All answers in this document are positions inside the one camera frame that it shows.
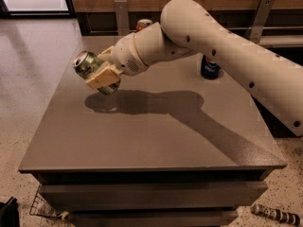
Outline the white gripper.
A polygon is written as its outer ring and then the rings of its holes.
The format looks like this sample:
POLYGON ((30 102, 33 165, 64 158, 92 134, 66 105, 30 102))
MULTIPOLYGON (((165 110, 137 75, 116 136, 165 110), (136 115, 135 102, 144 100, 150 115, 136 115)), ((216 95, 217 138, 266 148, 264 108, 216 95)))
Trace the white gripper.
POLYGON ((148 66, 138 56, 134 44, 134 33, 119 39, 115 46, 103 50, 98 54, 98 58, 103 61, 113 60, 114 64, 100 66, 97 70, 88 70, 85 83, 92 89, 119 82, 123 72, 127 76, 135 76, 148 69, 148 66))

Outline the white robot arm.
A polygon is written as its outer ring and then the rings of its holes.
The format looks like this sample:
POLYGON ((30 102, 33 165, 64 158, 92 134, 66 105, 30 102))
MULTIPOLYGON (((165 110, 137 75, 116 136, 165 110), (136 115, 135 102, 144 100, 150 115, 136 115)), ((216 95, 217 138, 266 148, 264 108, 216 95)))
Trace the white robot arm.
POLYGON ((160 61, 202 53, 216 62, 290 131, 303 135, 303 67, 222 27, 192 0, 171 0, 160 21, 120 39, 98 56, 93 89, 135 76, 160 61))

